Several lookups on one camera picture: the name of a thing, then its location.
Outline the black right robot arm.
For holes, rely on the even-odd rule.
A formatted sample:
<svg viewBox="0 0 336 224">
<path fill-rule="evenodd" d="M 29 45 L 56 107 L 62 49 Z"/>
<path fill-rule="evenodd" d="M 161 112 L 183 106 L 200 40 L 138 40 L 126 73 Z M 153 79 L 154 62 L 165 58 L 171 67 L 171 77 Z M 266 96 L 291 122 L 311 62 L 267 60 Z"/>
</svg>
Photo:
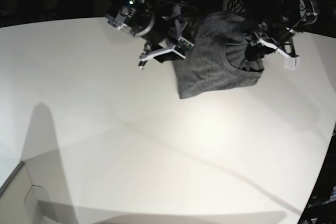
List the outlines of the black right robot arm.
<svg viewBox="0 0 336 224">
<path fill-rule="evenodd" d="M 183 60 L 190 53 L 194 43 L 183 35 L 188 22 L 181 15 L 182 4 L 173 4 L 163 16 L 148 0 L 111 0 L 106 19 L 116 30 L 145 41 L 138 64 L 143 69 L 149 60 Z"/>
</svg>

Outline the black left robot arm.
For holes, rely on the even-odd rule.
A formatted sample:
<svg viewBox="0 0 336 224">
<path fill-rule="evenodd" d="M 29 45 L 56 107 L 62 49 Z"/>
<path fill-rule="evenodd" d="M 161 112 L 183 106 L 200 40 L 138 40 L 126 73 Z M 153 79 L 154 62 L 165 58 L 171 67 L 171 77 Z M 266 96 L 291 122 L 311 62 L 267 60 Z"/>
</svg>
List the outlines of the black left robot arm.
<svg viewBox="0 0 336 224">
<path fill-rule="evenodd" d="M 256 21 L 245 53 L 249 61 L 273 52 L 296 60 L 293 37 L 319 16 L 316 0 L 249 0 L 247 7 Z"/>
</svg>

